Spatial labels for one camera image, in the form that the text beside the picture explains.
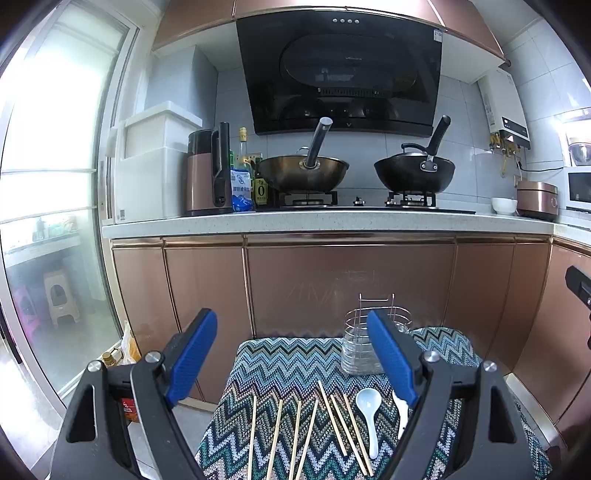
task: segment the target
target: water heater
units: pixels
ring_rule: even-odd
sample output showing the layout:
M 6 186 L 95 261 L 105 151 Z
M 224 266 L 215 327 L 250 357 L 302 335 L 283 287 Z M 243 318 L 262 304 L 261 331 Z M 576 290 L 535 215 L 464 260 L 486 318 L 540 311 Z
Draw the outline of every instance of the water heater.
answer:
M 521 100 L 510 73 L 500 68 L 478 80 L 491 134 L 520 147 L 531 148 Z

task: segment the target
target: range hood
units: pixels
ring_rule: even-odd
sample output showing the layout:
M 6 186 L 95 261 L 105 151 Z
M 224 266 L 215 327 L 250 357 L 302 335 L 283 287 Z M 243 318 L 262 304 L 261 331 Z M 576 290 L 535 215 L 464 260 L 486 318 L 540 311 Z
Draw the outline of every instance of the range hood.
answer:
M 236 22 L 255 132 L 333 128 L 433 133 L 442 32 L 349 11 L 287 11 Z

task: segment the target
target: screw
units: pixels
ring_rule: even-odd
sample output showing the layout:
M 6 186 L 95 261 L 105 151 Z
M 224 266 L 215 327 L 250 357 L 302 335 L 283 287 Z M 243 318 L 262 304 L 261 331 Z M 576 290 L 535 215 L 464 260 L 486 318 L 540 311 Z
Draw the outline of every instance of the screw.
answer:
M 153 352 L 148 352 L 146 353 L 146 361 L 149 364 L 155 364 L 160 362 L 160 359 L 162 358 L 162 354 L 160 354 L 160 352 L 157 352 L 156 350 L 154 350 Z
M 439 355 L 439 353 L 435 350 L 427 350 L 423 353 L 423 358 L 430 364 L 434 364 L 435 362 L 441 360 L 441 355 Z
M 491 362 L 490 360 L 485 360 L 482 366 L 484 367 L 485 372 L 496 372 L 496 363 Z
M 93 360 L 92 362 L 90 362 L 88 364 L 88 367 L 86 367 L 88 369 L 89 372 L 98 372 L 100 370 L 100 366 L 101 363 L 98 360 Z

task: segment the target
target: cabinet door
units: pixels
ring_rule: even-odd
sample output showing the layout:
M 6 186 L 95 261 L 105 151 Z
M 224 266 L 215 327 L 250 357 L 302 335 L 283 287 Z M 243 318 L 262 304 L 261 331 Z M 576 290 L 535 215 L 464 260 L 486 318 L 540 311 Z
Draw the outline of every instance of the cabinet door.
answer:
M 453 245 L 249 247 L 257 337 L 342 336 L 347 312 L 396 295 L 413 328 L 440 325 Z
M 562 438 L 572 448 L 591 425 L 591 378 L 587 378 L 574 401 L 556 424 Z
M 154 48 L 232 20 L 234 0 L 171 0 L 154 39 Z
M 591 365 L 589 310 L 566 287 L 571 265 L 591 271 L 591 258 L 552 246 L 548 279 L 515 375 L 556 422 L 583 385 Z
M 431 3 L 448 29 L 505 58 L 491 29 L 470 0 L 431 0 Z
M 139 351 L 162 350 L 178 333 L 161 248 L 113 249 L 119 288 Z M 189 394 L 203 400 L 197 385 Z
M 460 330 L 486 356 L 501 321 L 513 244 L 459 244 L 444 326 Z
M 217 315 L 217 336 L 197 377 L 205 401 L 218 403 L 238 346 L 252 338 L 241 247 L 166 250 L 178 321 L 186 328 L 201 308 Z
M 515 246 L 505 309 L 487 355 L 499 364 L 504 375 L 515 368 L 530 335 L 544 288 L 549 253 L 549 244 Z

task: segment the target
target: white spoon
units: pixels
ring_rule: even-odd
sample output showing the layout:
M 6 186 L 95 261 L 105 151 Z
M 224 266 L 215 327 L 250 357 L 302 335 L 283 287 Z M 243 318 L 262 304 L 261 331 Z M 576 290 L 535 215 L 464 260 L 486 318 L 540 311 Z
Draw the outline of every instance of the white spoon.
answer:
M 378 457 L 378 434 L 375 431 L 374 415 L 382 404 L 382 395 L 375 388 L 364 388 L 355 397 L 357 408 L 365 417 L 369 433 L 369 457 Z

